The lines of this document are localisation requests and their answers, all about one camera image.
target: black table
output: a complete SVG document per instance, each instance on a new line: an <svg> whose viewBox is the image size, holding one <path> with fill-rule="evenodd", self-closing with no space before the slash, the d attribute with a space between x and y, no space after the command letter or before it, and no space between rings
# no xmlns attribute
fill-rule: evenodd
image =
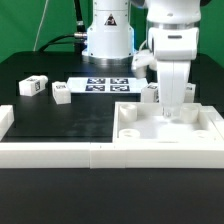
<svg viewBox="0 0 224 224"><path fill-rule="evenodd" d="M47 89L19 96L18 81L32 74L47 75ZM114 102L139 96L75 94L71 105L58 106L51 83L69 76L133 74L128 66L83 63L73 53L12 55L0 65L0 104L13 104L16 120L3 142L111 142ZM193 62L197 101L220 113L223 79L208 56ZM224 170L217 169L1 169L0 223L223 224L223 189Z"/></svg>

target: black cable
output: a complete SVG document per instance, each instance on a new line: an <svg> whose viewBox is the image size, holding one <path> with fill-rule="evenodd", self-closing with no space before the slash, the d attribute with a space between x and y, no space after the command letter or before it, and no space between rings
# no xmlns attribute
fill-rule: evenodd
<svg viewBox="0 0 224 224"><path fill-rule="evenodd" d="M58 40L62 40L62 39L65 39L65 38L71 38L73 37L74 38L74 34L66 34L66 35L61 35L61 36L58 36L52 40L50 40L48 43L46 43L45 45L43 45L42 47L39 48L38 51L44 51L49 45L51 45L52 43L55 43L56 41Z"/></svg>
<svg viewBox="0 0 224 224"><path fill-rule="evenodd" d="M50 40L48 43L56 42L58 40L62 40L62 39L69 38L69 37L74 37L74 34L65 34L65 35L58 36L58 37Z"/></svg>
<svg viewBox="0 0 224 224"><path fill-rule="evenodd" d="M82 41L67 41L67 42L49 42L47 44L45 44L44 46L42 46L38 51L39 52L43 52L45 51L49 46L51 45L60 45L60 44L82 44Z"/></svg>
<svg viewBox="0 0 224 224"><path fill-rule="evenodd" d="M79 0L74 0L74 6L76 11L76 22L77 22L77 31L78 32L85 32L86 28L82 19L82 11L80 6Z"/></svg>

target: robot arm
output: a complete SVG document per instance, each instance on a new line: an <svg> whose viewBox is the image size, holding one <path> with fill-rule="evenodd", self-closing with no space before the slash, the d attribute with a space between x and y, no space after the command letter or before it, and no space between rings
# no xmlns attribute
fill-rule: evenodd
<svg viewBox="0 0 224 224"><path fill-rule="evenodd" d="M194 24L201 19L200 0L132 0L147 6L149 50L139 51L132 69L144 77L145 66L157 69L159 99L164 116L178 115L184 101L191 60L197 55L199 30Z"/></svg>

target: green backdrop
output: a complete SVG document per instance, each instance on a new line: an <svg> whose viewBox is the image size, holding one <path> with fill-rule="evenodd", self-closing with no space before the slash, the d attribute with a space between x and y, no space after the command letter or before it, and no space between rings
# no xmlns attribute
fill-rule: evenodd
<svg viewBox="0 0 224 224"><path fill-rule="evenodd" d="M49 0L37 48L50 39L76 30L73 0ZM0 61L19 51L32 51L45 6L45 0L0 1ZM86 26L92 21L92 0L81 0ZM203 7L198 51L224 66L224 1L212 0ZM132 7L131 25L135 30L136 48L145 39L147 11ZM72 46L49 50L72 51Z"/></svg>

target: white cube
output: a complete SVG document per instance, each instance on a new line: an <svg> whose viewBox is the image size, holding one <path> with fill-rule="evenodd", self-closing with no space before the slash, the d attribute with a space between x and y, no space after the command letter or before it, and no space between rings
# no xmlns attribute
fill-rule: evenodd
<svg viewBox="0 0 224 224"><path fill-rule="evenodd" d="M0 106L0 141L14 121L12 105Z"/></svg>
<svg viewBox="0 0 224 224"><path fill-rule="evenodd" d="M48 78L44 75L33 75L19 82L19 92L22 96L33 96L45 89Z"/></svg>
<svg viewBox="0 0 224 224"><path fill-rule="evenodd" d="M57 104L71 103L71 92L66 82L52 83L52 94Z"/></svg>
<svg viewBox="0 0 224 224"><path fill-rule="evenodd" d="M156 103L159 101L158 84L150 82L141 91L141 102L142 103Z"/></svg>
<svg viewBox="0 0 224 224"><path fill-rule="evenodd" d="M193 103L194 102L195 89L196 89L195 84L191 84L191 83L187 84L184 103Z"/></svg>

